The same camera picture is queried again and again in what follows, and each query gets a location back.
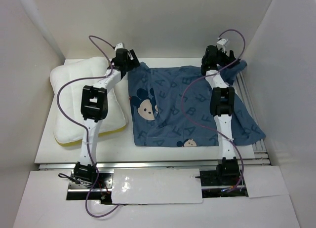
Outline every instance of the cushion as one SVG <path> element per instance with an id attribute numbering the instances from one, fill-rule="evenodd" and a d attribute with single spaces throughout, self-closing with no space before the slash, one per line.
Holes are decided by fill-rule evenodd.
<path id="1" fill-rule="evenodd" d="M 103 57 L 93 57 L 76 63 L 59 66 L 50 73 L 50 82 L 55 95 L 67 82 L 81 78 L 103 76 L 106 73 L 108 62 Z M 65 113 L 75 121 L 83 124 L 80 112 L 82 88 L 85 85 L 93 85 L 97 79 L 74 82 L 63 89 L 60 95 L 60 105 Z M 122 131 L 126 126 L 126 119 L 116 99 L 114 90 L 108 92 L 109 111 L 103 120 L 99 135 Z M 80 143 L 84 129 L 67 120 L 59 110 L 56 112 L 54 124 L 54 136 L 62 146 L 71 146 Z"/>

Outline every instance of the white floor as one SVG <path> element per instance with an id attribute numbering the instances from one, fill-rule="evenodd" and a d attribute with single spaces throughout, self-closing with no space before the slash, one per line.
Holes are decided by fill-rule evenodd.
<path id="1" fill-rule="evenodd" d="M 66 60 L 65 64 L 75 61 L 78 60 Z M 140 59 L 140 62 L 145 62 L 149 67 L 201 65 L 200 58 Z M 99 143 L 97 146 L 98 162 L 215 160 L 219 157 L 218 147 L 162 148 L 135 146 L 133 141 L 133 127 L 126 77 L 115 86 L 115 94 L 129 123 L 123 132 L 99 138 Z M 62 147 L 55 141 L 53 135 L 53 125 L 56 110 L 57 105 L 56 99 L 54 98 L 39 145 L 35 163 L 76 163 L 79 158 L 81 145 Z M 255 158 L 254 146 L 249 145 L 238 148 L 243 158 Z"/>
<path id="2" fill-rule="evenodd" d="M 299 228 L 289 195 L 206 198 L 199 204 L 128 205 L 103 219 L 90 217 L 84 201 L 67 201 L 62 171 L 32 171 L 14 228 Z M 94 214 L 113 206 L 89 201 Z"/>

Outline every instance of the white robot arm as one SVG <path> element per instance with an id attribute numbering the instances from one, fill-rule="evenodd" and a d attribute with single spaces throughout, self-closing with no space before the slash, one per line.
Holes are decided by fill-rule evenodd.
<path id="1" fill-rule="evenodd" d="M 202 75 L 212 75 L 205 78 L 212 87 L 210 113 L 214 116 L 217 130 L 229 138 L 227 140 L 221 134 L 218 134 L 221 155 L 216 171 L 219 180 L 229 177 L 233 178 L 239 174 L 235 149 L 230 142 L 233 141 L 232 114 L 234 113 L 235 90 L 223 81 L 218 72 L 218 65 L 226 66 L 230 64 L 229 68 L 232 68 L 239 64 L 239 59 L 235 59 L 232 50 L 229 56 L 226 55 L 228 43 L 227 39 L 219 39 L 217 46 L 208 46 L 202 58 L 201 66 Z"/>
<path id="2" fill-rule="evenodd" d="M 85 86 L 82 91 L 81 99 L 81 114 L 84 119 L 84 125 L 88 129 L 84 131 L 80 159 L 74 168 L 75 178 L 86 182 L 93 182 L 96 177 L 96 170 L 94 164 L 97 162 L 96 148 L 98 142 L 98 135 L 102 121 L 108 113 L 108 98 L 107 93 L 111 91 L 114 86 L 121 81 L 126 73 L 138 66 L 139 61 L 133 50 L 128 51 L 124 48 L 123 43 L 119 43 L 115 47 L 115 58 L 112 59 L 111 65 L 113 70 L 108 67 L 103 79 L 96 82 L 93 86 Z"/>
<path id="3" fill-rule="evenodd" d="M 218 74 L 217 70 L 209 70 L 206 72 L 206 75 L 213 75 L 215 76 L 207 77 L 207 82 L 211 85 L 212 89 L 215 91 L 222 93 L 222 95 L 229 94 L 230 88 L 227 86 L 227 84 L 223 81 L 220 74 Z M 225 96 L 221 96 L 222 101 L 227 101 Z M 228 138 L 233 140 L 232 135 L 232 114 L 221 114 L 218 112 L 214 112 L 214 120 L 216 123 L 217 130 L 221 133 L 225 134 Z M 226 158 L 226 159 L 233 159 L 236 157 L 236 153 L 234 150 L 233 145 L 222 135 L 218 134 L 218 145 L 219 148 L 221 148 L 221 155 L 220 158 Z"/>

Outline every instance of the white cardboard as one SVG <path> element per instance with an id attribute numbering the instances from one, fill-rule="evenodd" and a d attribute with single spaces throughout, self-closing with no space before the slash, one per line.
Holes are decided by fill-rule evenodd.
<path id="1" fill-rule="evenodd" d="M 246 166 L 243 177 L 249 197 L 289 194 L 278 166 Z"/>
<path id="2" fill-rule="evenodd" d="M 114 204 L 202 203 L 199 169 L 115 169 Z"/>

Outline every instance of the white panel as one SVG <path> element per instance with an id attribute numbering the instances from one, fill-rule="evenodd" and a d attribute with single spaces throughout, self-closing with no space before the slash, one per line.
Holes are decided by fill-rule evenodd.
<path id="1" fill-rule="evenodd" d="M 201 63 L 200 58 L 140 59 L 140 61 L 144 61 L 151 68 L 200 66 Z M 136 146 L 133 139 L 132 116 L 127 87 L 127 77 L 124 77 L 114 88 L 125 118 L 128 119 L 127 127 L 120 133 L 99 138 L 97 145 L 98 162 L 214 160 L 221 158 L 219 147 L 165 148 Z M 54 98 L 39 145 L 36 163 L 76 163 L 79 159 L 80 145 L 63 147 L 56 143 L 53 135 L 53 125 L 57 110 L 56 99 Z M 238 146 L 238 149 L 242 158 L 254 158 L 252 145 Z"/>
<path id="2" fill-rule="evenodd" d="M 114 204 L 202 203 L 199 169 L 115 169 Z"/>
<path id="3" fill-rule="evenodd" d="M 40 33 L 43 35 L 45 40 L 47 40 L 50 46 L 54 49 L 58 57 L 61 60 L 65 60 L 65 57 L 62 54 L 61 50 L 59 49 L 53 35 L 47 28 L 35 1 L 34 0 L 20 0 L 20 2 L 23 5 L 23 8 L 25 12 L 27 13 L 28 17 L 30 18 L 30 20 L 33 22 L 36 28 L 40 31 Z"/>
<path id="4" fill-rule="evenodd" d="M 0 0 L 0 227 L 13 226 L 47 118 L 60 61 L 19 0 Z"/>
<path id="5" fill-rule="evenodd" d="M 316 224 L 316 0 L 273 0 L 244 74 L 302 227 Z"/>
<path id="6" fill-rule="evenodd" d="M 243 177 L 249 197 L 288 195 L 278 166 L 246 166 Z"/>
<path id="7" fill-rule="evenodd" d="M 14 228 L 299 227 L 288 195 L 208 198 L 199 204 L 129 205 L 96 219 L 86 213 L 84 201 L 66 201 L 68 181 L 59 178 L 59 172 L 62 171 L 31 172 Z M 94 214 L 113 209 L 98 201 L 90 201 L 88 207 Z"/>
<path id="8" fill-rule="evenodd" d="M 125 42 L 141 58 L 202 57 L 225 29 L 250 41 L 271 0 L 35 0 L 66 58 L 100 56 L 88 35 Z M 236 34 L 232 46 L 241 50 Z"/>

